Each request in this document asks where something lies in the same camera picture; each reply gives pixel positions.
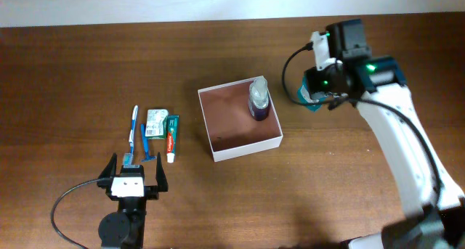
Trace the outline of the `blue mouthwash bottle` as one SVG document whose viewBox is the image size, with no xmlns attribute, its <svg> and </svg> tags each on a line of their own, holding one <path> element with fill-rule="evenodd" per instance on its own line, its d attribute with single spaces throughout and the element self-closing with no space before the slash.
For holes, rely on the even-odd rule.
<svg viewBox="0 0 465 249">
<path fill-rule="evenodd" d="M 312 112 L 318 111 L 322 106 L 321 102 L 325 100 L 325 97 L 322 97 L 320 99 L 310 98 L 310 93 L 308 92 L 308 87 L 307 87 L 307 79 L 305 77 L 303 77 L 302 84 L 297 90 L 296 95 L 300 102 L 310 103 L 310 106 L 306 106 L 306 108 Z"/>
</svg>

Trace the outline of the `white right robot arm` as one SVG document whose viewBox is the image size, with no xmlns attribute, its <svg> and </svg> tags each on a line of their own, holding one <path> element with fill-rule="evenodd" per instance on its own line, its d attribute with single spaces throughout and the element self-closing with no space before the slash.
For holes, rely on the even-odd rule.
<svg viewBox="0 0 465 249">
<path fill-rule="evenodd" d="M 397 61 L 373 57 L 361 20 L 315 31 L 307 45 L 316 66 L 305 73 L 312 103 L 333 96 L 366 120 L 394 176 L 405 219 L 377 234 L 343 242 L 344 248 L 463 248 L 464 191 L 434 151 Z"/>
</svg>

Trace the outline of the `green white soap box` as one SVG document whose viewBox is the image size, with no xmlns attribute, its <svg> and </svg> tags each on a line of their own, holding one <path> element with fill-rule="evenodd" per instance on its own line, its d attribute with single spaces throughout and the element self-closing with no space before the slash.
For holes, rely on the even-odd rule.
<svg viewBox="0 0 465 249">
<path fill-rule="evenodd" d="M 167 109 L 148 110 L 145 124 L 145 136 L 148 139 L 165 139 L 168 116 L 169 111 Z"/>
</svg>

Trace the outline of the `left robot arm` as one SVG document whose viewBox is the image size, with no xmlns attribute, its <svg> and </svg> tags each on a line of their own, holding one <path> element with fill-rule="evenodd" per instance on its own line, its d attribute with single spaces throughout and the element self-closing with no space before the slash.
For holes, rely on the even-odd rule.
<svg viewBox="0 0 465 249">
<path fill-rule="evenodd" d="M 98 227 L 102 248 L 142 248 L 145 233 L 146 204 L 157 200 L 161 192 L 167 192 L 169 185 L 161 158 L 156 159 L 156 185 L 146 185 L 142 165 L 123 165 L 116 173 L 117 155 L 98 176 L 97 186 L 118 203 L 117 211 L 105 216 Z"/>
</svg>

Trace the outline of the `white cardboard box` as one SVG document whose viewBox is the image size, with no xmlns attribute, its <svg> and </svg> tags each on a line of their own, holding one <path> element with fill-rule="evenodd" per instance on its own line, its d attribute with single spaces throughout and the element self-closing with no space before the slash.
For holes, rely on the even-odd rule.
<svg viewBox="0 0 465 249">
<path fill-rule="evenodd" d="M 253 119 L 249 86 L 253 78 L 198 90 L 213 161 L 219 162 L 278 148 L 283 131 L 273 102 L 263 121 Z"/>
</svg>

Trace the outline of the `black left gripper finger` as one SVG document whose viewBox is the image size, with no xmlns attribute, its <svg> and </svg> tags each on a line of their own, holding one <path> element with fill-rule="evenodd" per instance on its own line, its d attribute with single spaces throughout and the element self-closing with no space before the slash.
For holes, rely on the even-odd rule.
<svg viewBox="0 0 465 249">
<path fill-rule="evenodd" d="M 166 174 L 163 169 L 163 165 L 161 162 L 161 154 L 157 153 L 157 162 L 156 162 L 156 174 L 155 180 L 157 181 L 157 187 L 168 187 L 168 181 L 166 178 Z"/>
<path fill-rule="evenodd" d="M 110 178 L 112 176 L 115 176 L 116 174 L 116 166 L 117 166 L 117 154 L 113 153 L 110 161 L 108 164 L 105 166 L 105 168 L 102 170 L 100 175 L 98 176 L 99 179 L 104 179 L 104 178 Z"/>
</svg>

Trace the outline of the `clear bottle with purple liquid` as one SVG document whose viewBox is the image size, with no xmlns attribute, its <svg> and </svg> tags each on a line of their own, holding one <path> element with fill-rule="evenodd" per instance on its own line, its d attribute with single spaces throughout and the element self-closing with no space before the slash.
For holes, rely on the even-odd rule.
<svg viewBox="0 0 465 249">
<path fill-rule="evenodd" d="M 267 80 L 263 76 L 256 78 L 249 86 L 248 108 L 256 121 L 263 121 L 269 115 L 270 97 Z"/>
</svg>

